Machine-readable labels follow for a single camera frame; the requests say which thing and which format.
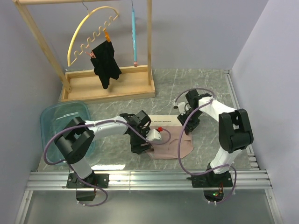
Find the blue wavy hanger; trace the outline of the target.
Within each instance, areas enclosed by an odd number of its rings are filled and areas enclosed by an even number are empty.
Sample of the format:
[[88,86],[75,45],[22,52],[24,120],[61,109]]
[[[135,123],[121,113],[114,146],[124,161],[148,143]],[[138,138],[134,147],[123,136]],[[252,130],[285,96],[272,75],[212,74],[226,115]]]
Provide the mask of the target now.
[[138,66],[138,59],[137,59],[137,43],[136,43],[136,26],[135,26],[135,11],[133,1],[131,1],[131,25],[132,25],[132,44],[133,44],[133,57],[134,57],[134,66]]

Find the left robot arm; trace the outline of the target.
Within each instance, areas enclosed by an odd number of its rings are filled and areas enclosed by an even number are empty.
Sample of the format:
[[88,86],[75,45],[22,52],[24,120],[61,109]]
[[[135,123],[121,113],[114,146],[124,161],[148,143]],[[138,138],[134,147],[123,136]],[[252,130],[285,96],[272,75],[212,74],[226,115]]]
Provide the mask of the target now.
[[84,121],[76,117],[64,128],[65,133],[54,143],[64,159],[78,175],[78,183],[88,188],[94,183],[93,171],[85,154],[94,140],[111,135],[130,136],[131,152],[141,154],[150,149],[151,142],[160,141],[161,134],[150,128],[151,119],[146,112],[137,114],[122,113],[112,119]]

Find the pink and cream underwear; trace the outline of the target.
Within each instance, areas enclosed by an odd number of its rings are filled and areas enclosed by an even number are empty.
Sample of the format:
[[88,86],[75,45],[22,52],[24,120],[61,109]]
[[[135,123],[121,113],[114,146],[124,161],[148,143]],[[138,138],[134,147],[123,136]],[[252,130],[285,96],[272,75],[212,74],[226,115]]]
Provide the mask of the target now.
[[169,140],[163,145],[153,145],[152,149],[146,151],[151,159],[170,160],[178,158],[178,140],[182,130],[182,124],[176,115],[149,115],[151,119],[150,127],[163,128],[168,130],[161,132],[162,141]]

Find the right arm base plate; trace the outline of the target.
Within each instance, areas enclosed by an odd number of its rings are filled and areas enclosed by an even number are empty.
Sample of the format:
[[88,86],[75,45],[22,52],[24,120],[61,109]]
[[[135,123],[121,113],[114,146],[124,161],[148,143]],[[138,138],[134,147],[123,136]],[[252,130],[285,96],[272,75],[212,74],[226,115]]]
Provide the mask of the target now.
[[192,175],[187,178],[191,180],[193,188],[216,188],[216,187],[232,187],[232,177],[227,171],[222,174],[215,174],[214,172],[205,175]]

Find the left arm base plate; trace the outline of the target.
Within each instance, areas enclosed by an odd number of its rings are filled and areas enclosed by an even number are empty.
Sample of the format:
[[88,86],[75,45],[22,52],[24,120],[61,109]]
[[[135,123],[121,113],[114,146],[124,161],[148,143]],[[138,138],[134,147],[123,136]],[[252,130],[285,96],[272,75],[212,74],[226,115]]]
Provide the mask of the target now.
[[78,179],[75,173],[68,175],[66,184],[67,189],[82,189],[82,188],[95,188],[95,186],[106,189],[109,183],[109,174],[91,174],[90,176],[83,179],[84,183]]

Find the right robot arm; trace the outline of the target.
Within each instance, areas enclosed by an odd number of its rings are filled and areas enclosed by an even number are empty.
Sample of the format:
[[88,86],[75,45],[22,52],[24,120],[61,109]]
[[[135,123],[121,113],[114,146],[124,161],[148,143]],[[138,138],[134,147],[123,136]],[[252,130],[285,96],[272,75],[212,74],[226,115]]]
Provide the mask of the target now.
[[205,89],[204,94],[199,94],[199,90],[196,87],[183,91],[187,103],[179,103],[175,99],[173,107],[180,112],[178,120],[183,126],[182,133],[190,134],[199,125],[199,117],[203,113],[218,122],[220,148],[205,172],[192,174],[194,177],[204,176],[206,182],[215,187],[229,172],[237,155],[253,143],[254,136],[246,110],[220,103],[211,90]]

